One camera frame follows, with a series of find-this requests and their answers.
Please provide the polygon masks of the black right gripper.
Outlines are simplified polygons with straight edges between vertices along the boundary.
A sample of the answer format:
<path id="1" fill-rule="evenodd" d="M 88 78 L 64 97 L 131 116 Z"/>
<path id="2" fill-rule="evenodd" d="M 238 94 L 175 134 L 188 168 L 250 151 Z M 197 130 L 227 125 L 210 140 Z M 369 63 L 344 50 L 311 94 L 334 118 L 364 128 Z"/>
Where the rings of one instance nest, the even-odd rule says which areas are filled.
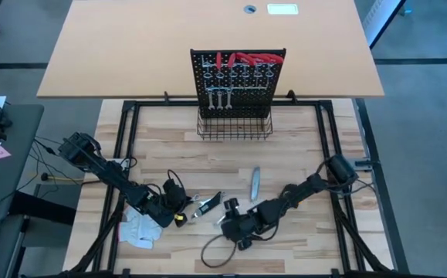
<path id="1" fill-rule="evenodd" d="M 253 241 L 262 238 L 255 234 L 256 221 L 250 214 L 240 214 L 238 200 L 230 198 L 224 201 L 225 214 L 217 221 L 222 226 L 222 234 L 226 239 L 234 242 L 238 250 L 248 249 Z"/>

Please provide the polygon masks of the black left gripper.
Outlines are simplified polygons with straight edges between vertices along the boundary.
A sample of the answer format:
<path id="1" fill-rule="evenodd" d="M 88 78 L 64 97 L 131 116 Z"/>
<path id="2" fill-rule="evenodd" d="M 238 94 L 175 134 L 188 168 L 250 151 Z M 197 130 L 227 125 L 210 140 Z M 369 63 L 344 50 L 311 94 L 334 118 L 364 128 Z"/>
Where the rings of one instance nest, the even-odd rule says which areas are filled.
<path id="1" fill-rule="evenodd" d="M 193 195 L 186 195 L 185 189 L 173 179 L 163 184 L 164 193 L 153 197 L 147 207 L 148 215 L 161 227 L 167 228 L 172 222 L 180 228 L 187 222 L 185 208 L 192 204 Z"/>

